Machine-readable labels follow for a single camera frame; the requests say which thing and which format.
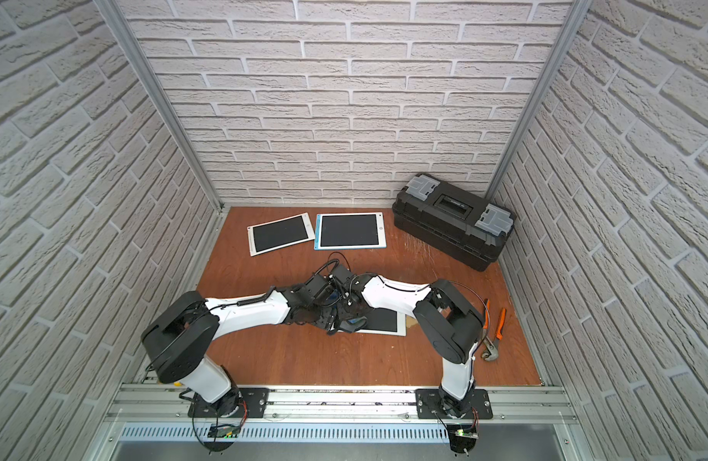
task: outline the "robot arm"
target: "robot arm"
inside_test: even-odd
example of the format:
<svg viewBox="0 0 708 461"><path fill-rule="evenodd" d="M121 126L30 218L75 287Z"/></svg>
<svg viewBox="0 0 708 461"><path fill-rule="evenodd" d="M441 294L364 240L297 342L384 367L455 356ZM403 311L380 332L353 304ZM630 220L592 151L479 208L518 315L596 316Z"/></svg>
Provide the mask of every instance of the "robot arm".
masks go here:
<svg viewBox="0 0 708 461"><path fill-rule="evenodd" d="M314 274L304 284L271 287L259 296L203 299L197 291L178 298L141 335L162 382L180 381L214 404L220 415L235 410L235 385L205 355L213 339L257 325L313 323L329 333L364 327L364 315L385 308L417 318L434 349L443 357L444 408L461 417L460 405L473 386L472 361L482 335L483 318L450 282L414 285L377 274L355 275L336 265L327 277ZM447 317L441 314L450 309Z"/></svg>

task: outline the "toolbox handle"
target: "toolbox handle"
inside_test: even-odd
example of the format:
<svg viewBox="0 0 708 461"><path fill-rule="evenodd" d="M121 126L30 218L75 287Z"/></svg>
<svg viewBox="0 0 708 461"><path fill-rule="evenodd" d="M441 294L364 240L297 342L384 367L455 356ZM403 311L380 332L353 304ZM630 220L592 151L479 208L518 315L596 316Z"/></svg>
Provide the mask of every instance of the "toolbox handle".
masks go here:
<svg viewBox="0 0 708 461"><path fill-rule="evenodd" d="M467 216L469 216L469 213L472 212L472 207L446 194L442 194L441 197L436 200L434 206L462 220L465 220Z"/></svg>

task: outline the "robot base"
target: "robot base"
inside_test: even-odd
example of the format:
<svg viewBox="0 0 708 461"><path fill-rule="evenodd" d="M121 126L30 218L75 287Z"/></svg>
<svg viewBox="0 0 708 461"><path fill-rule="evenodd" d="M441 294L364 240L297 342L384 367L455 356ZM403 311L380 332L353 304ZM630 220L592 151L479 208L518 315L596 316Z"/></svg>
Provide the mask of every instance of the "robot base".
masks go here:
<svg viewBox="0 0 708 461"><path fill-rule="evenodd" d="M459 402L445 395L441 389L416 389L415 400L418 407L418 418L423 420L435 420L438 416L445 423L449 421L456 423L456 420L459 420L459 424L469 421L471 425L473 408L481 420L491 420L493 417L490 398L484 389L468 391L467 395Z"/></svg>
<svg viewBox="0 0 708 461"><path fill-rule="evenodd" d="M187 412L188 418L243 418L244 407L241 401L246 402L247 418L261 418L267 406L269 389L266 387L241 387L234 386L224 396L213 403L203 400L195 394Z"/></svg>

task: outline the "toolbox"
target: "toolbox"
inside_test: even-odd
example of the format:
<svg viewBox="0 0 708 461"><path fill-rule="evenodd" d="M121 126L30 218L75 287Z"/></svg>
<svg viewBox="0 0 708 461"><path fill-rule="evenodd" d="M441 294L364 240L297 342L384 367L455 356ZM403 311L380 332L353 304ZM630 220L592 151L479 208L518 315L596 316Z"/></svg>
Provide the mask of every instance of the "toolbox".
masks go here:
<svg viewBox="0 0 708 461"><path fill-rule="evenodd" d="M398 228L480 272L497 261L515 220L510 210L425 173L397 194L392 211Z"/></svg>

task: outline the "black mounting plate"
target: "black mounting plate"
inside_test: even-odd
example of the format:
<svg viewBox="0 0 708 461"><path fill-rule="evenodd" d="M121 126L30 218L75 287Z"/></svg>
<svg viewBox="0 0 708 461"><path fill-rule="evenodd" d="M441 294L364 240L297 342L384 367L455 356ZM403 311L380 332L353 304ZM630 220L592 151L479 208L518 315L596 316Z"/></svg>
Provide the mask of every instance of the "black mounting plate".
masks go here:
<svg viewBox="0 0 708 461"><path fill-rule="evenodd" d="M247 418L261 418L264 416L264 409L267 407L267 396L269 389L266 387L240 387L241 398L246 402L248 410ZM195 398L190 403L187 411L188 418L215 418L215 410L206 401L195 394ZM239 406L236 411L226 418L241 418L244 416L244 407Z"/></svg>
<svg viewBox="0 0 708 461"><path fill-rule="evenodd" d="M469 399L472 408L477 411L477 416L481 420L491 420L493 417L492 406L488 392L484 389L472 389L465 398ZM456 420L450 418L443 411L441 406L441 396L439 389L416 389L415 390L416 408L418 409L418 419L435 420L436 415L439 416L447 424L472 424L472 414L468 413L464 418Z"/></svg>

